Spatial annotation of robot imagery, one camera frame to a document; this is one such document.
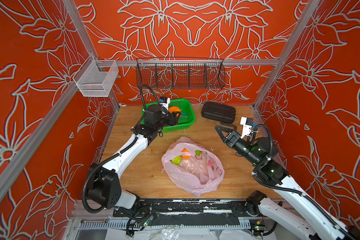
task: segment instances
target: white mesh basket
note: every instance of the white mesh basket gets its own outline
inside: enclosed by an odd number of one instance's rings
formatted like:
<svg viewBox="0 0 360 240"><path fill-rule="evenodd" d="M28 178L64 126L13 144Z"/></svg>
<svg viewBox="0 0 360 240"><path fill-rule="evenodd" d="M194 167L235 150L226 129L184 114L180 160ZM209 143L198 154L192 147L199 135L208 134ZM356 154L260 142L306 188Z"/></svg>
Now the white mesh basket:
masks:
<svg viewBox="0 0 360 240"><path fill-rule="evenodd" d="M107 97L119 73L116 61L108 72L100 71L96 62L89 57L73 78L84 97Z"/></svg>

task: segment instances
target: green basket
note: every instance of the green basket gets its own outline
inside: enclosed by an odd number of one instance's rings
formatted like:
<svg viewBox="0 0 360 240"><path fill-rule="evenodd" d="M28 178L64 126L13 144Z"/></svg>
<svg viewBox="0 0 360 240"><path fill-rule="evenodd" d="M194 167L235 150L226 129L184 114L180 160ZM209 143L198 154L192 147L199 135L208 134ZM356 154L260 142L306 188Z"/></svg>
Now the green basket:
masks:
<svg viewBox="0 0 360 240"><path fill-rule="evenodd" d="M149 105L152 104L157 104L157 103L156 102L148 103L146 104L147 108ZM171 99L171 102L169 103L169 107L173 107L173 106L179 107L181 110L179 122L176 126L164 127L163 132L171 132L180 129L186 129L189 128L189 126L191 126L195 122L196 119L195 113L193 112L191 103L187 99L183 99L183 98Z"/></svg>

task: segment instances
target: wood grain surface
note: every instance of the wood grain surface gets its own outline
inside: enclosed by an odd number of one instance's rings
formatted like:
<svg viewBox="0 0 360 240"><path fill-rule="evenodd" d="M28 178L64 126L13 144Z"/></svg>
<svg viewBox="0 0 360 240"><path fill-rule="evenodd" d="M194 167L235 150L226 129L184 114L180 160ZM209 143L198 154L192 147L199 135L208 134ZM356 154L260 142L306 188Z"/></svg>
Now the wood grain surface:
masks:
<svg viewBox="0 0 360 240"><path fill-rule="evenodd" d="M242 129L240 118L254 118L250 107L235 107L236 119L234 125ZM193 106L196 121L189 128L166 132L163 137L157 137L144 149L127 167L120 178L122 189L138 194L142 198L194 198L183 189L178 188L167 173L163 171L161 157L169 145L180 137L188 137L212 151L223 164L224 180L214 192L202 194L202 198L245 199L253 191L260 190L273 199L281 198L273 190L259 185L252 177L253 166L244 158L237 157L235 151L226 146L215 131L219 122L203 118L202 106ZM141 117L141 107L121 107L115 125L107 142L102 161L116 153L130 138L133 127Z"/></svg>

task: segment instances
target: red wall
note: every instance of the red wall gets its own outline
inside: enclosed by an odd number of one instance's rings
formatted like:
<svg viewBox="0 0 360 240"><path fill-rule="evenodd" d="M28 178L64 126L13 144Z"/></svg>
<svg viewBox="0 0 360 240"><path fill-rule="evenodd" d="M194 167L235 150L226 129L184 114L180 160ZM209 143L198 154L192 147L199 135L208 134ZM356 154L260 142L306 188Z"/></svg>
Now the red wall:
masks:
<svg viewBox="0 0 360 240"><path fill-rule="evenodd" d="M321 2L260 113L296 181L360 228L360 1Z"/></svg>
<svg viewBox="0 0 360 240"><path fill-rule="evenodd" d="M151 56L278 58L307 1L75 0L100 59ZM219 90L157 90L193 104L251 104L271 66L226 68ZM120 68L120 103L140 105L134 68Z"/></svg>
<svg viewBox="0 0 360 240"><path fill-rule="evenodd" d="M87 57L60 0L0 1L0 173ZM76 93L0 203L0 239L62 237L114 112Z"/></svg>

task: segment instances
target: black plastic box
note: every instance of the black plastic box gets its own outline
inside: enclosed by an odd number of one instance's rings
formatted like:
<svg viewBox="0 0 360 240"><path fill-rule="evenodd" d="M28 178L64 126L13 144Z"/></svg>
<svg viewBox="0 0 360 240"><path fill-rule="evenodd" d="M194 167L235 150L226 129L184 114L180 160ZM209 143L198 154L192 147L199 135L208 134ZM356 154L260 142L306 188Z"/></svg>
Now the black plastic box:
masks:
<svg viewBox="0 0 360 240"><path fill-rule="evenodd" d="M231 106L209 101L204 104L202 116L204 118L232 124L235 121L236 109Z"/></svg>

